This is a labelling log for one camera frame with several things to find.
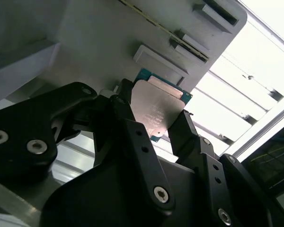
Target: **gray metal surface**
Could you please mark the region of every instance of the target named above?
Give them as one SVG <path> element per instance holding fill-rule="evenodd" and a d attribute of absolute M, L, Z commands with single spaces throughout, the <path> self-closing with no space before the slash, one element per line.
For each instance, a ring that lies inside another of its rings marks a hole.
<path fill-rule="evenodd" d="M 44 40 L 0 55 L 0 100 L 48 69 L 58 46 Z"/>
<path fill-rule="evenodd" d="M 149 83 L 153 84 L 154 86 L 160 88 L 163 91 L 166 91 L 167 93 L 171 94 L 172 96 L 180 99 L 183 95 L 183 92 L 176 89 L 175 87 L 172 87 L 171 85 L 163 82 L 162 80 L 154 77 L 154 76 L 150 76 L 150 78 L 148 79 Z"/>
<path fill-rule="evenodd" d="M 0 184 L 0 208 L 22 220 L 24 223 L 38 227 L 40 210 Z"/>
<path fill-rule="evenodd" d="M 185 104 L 160 88 L 139 80 L 133 87 L 131 107 L 136 121 L 144 124 L 149 136 L 161 137 Z"/>
<path fill-rule="evenodd" d="M 112 89 L 123 78 L 135 79 L 141 66 L 133 61 L 133 56 L 143 43 L 185 69 L 190 77 L 183 82 L 183 88 L 191 91 L 234 38 L 193 12 L 192 5 L 198 0 L 129 2 L 170 31 L 186 31 L 208 48 L 212 56 L 207 68 L 175 51 L 168 35 L 117 0 L 71 0 L 56 36 L 62 43 L 61 51 L 53 70 L 43 78 L 59 86 L 81 81 L 97 92 Z M 246 14 L 240 8 L 238 17 L 242 18 L 238 25 L 243 26 Z"/>
<path fill-rule="evenodd" d="M 3 227 L 3 226 L 4 227 L 27 227 L 28 225 L 12 215 L 0 214 L 0 227 Z"/>
<path fill-rule="evenodd" d="M 61 185 L 50 173 L 42 182 L 30 185 L 0 182 L 0 208 L 31 227 L 39 226 L 40 210 Z"/>
<path fill-rule="evenodd" d="M 0 54 L 55 36 L 69 0 L 0 0 Z"/>

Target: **black metal bracket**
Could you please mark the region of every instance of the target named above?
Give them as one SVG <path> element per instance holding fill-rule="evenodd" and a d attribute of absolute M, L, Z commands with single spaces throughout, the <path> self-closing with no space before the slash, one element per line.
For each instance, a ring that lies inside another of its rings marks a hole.
<path fill-rule="evenodd" d="M 128 79 L 123 79 L 119 84 L 117 94 L 121 99 L 126 100 L 130 104 L 132 102 L 132 89 L 133 83 Z"/>
<path fill-rule="evenodd" d="M 284 227 L 284 210 L 276 199 L 260 188 L 234 156 L 224 154 L 220 161 L 228 179 L 234 213 L 242 224 L 250 227 Z"/>
<path fill-rule="evenodd" d="M 110 127 L 113 128 L 112 136 L 108 137 L 105 143 L 110 144 L 110 147 L 105 148 L 106 160 L 111 160 L 111 157 L 115 157 L 117 154 L 124 155 L 129 162 L 132 162 L 134 170 L 138 174 L 139 187 L 142 188 L 148 209 L 153 213 L 160 214 L 159 216 L 163 220 L 171 215 L 175 207 L 175 197 L 144 125 L 135 121 L 129 101 L 119 96 L 110 98 L 107 110 L 110 110 L 108 113 L 113 119 L 110 122 Z M 116 144 L 122 145 L 121 153 L 114 149 Z"/>
<path fill-rule="evenodd" d="M 214 158 L 210 141 L 198 136 L 188 111 L 183 110 L 170 127 L 169 138 L 177 163 L 193 169 L 203 180 L 213 223 L 239 224 L 232 212 L 223 166 Z M 224 223 L 221 213 L 227 214 Z"/>
<path fill-rule="evenodd" d="M 66 128 L 67 116 L 96 98 L 96 92 L 76 82 L 0 110 L 0 178 L 40 180 L 57 156 L 58 140 L 77 135 Z"/>

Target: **black plastic part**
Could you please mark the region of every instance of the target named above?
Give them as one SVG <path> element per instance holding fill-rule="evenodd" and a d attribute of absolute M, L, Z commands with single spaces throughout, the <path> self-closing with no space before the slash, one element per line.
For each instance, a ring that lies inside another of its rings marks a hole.
<path fill-rule="evenodd" d="M 177 198 L 173 214 L 161 224 L 149 212 L 138 175 L 124 158 L 87 171 L 59 188 L 46 203 L 40 227 L 193 227 L 209 226 L 204 192 L 190 169 L 160 159 Z"/>
<path fill-rule="evenodd" d="M 45 177 L 57 156 L 55 138 L 65 133 L 61 129 L 66 114 L 88 105 L 96 96 L 87 85 L 72 83 L 0 110 L 0 130 L 9 136 L 8 141 L 0 144 L 0 178 L 37 181 Z M 44 141 L 46 152 L 39 155 L 29 152 L 30 140 Z"/>
<path fill-rule="evenodd" d="M 118 96 L 130 104 L 132 102 L 132 89 L 133 83 L 128 79 L 123 79 L 117 89 Z"/>
<path fill-rule="evenodd" d="M 234 156 L 224 154 L 220 161 L 231 192 L 233 212 L 242 224 L 249 227 L 284 227 L 284 210 L 276 199 L 260 188 Z"/>
<path fill-rule="evenodd" d="M 125 132 L 124 151 L 132 160 L 135 170 L 140 179 L 143 197 L 155 213 L 169 216 L 175 207 L 175 197 L 166 180 L 165 174 L 158 161 L 155 150 L 151 144 L 147 131 L 142 123 L 123 120 L 122 128 Z M 154 195 L 154 188 L 164 188 L 169 200 L 166 203 L 160 202 Z"/>
<path fill-rule="evenodd" d="M 105 99 L 107 100 L 104 105 L 95 101 L 96 104 L 98 103 L 98 108 L 100 107 L 103 111 L 97 115 L 93 123 L 96 156 L 94 166 L 100 165 L 107 158 L 119 155 L 118 152 L 112 152 L 109 157 L 107 156 L 111 147 L 120 141 L 120 120 L 135 120 L 128 101 L 117 95 Z"/>
<path fill-rule="evenodd" d="M 171 126 L 169 138 L 174 154 L 179 157 L 177 163 L 195 170 L 203 181 L 212 225 L 223 224 L 219 209 L 228 213 L 233 224 L 240 225 L 232 212 L 223 166 L 214 158 L 210 141 L 198 136 L 188 111 L 183 110 Z"/>

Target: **cable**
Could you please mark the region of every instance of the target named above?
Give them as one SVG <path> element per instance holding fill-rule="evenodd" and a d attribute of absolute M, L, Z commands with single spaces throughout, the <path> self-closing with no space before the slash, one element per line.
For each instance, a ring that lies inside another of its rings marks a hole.
<path fill-rule="evenodd" d="M 270 161 L 272 161 L 272 160 L 274 160 L 274 159 L 277 159 L 277 160 L 278 160 L 278 158 L 281 157 L 281 156 L 283 156 L 283 155 L 284 155 L 284 152 L 283 152 L 282 154 L 278 155 L 277 157 L 274 157 L 274 158 L 272 158 L 272 159 L 270 159 L 270 160 L 267 160 L 267 161 L 264 161 L 264 162 L 260 162 L 260 164 L 270 162 Z"/>
<path fill-rule="evenodd" d="M 277 137 L 277 138 L 273 138 L 272 140 L 276 140 L 276 141 L 284 141 L 284 137 Z"/>
<path fill-rule="evenodd" d="M 261 157 L 267 156 L 267 155 L 269 155 L 269 154 L 271 154 L 271 153 L 273 153 L 273 152 L 275 152 L 275 151 L 282 150 L 283 148 L 284 148 L 284 147 L 277 148 L 277 149 L 275 149 L 275 150 L 273 150 L 273 151 L 268 152 L 267 154 L 260 155 L 260 156 L 258 156 L 258 157 L 256 157 L 256 158 L 252 159 L 250 162 L 253 162 L 253 161 L 255 161 L 255 160 L 257 160 L 257 159 L 259 159 L 259 158 L 261 158 Z"/>

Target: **fluorescent light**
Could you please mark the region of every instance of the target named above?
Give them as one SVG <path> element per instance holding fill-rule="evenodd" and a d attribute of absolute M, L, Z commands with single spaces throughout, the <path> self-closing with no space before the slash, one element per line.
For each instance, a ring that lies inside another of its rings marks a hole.
<path fill-rule="evenodd" d="M 223 56 L 213 64 L 210 70 L 266 110 L 270 110 L 277 103 L 266 92 L 259 90 L 259 85 L 244 78 L 244 71 Z"/>
<path fill-rule="evenodd" d="M 272 87 L 284 96 L 284 50 L 248 22 L 234 38 L 223 55 L 228 54 L 237 62 L 240 69 Z M 228 71 L 228 65 L 222 65 Z"/>
<path fill-rule="evenodd" d="M 210 73 L 206 73 L 196 87 L 240 116 L 250 115 L 259 120 L 266 113 L 263 108 Z"/>
<path fill-rule="evenodd" d="M 284 98 L 264 115 L 244 135 L 242 135 L 225 153 L 237 153 L 240 161 L 244 160 L 268 139 L 284 127 Z"/>
<path fill-rule="evenodd" d="M 185 109 L 193 113 L 194 122 L 204 126 L 217 135 L 224 135 L 232 141 L 236 141 L 251 125 L 224 108 L 211 98 L 194 89 L 192 99 Z"/>
<path fill-rule="evenodd" d="M 240 0 L 259 18 L 284 38 L 284 0 Z"/>

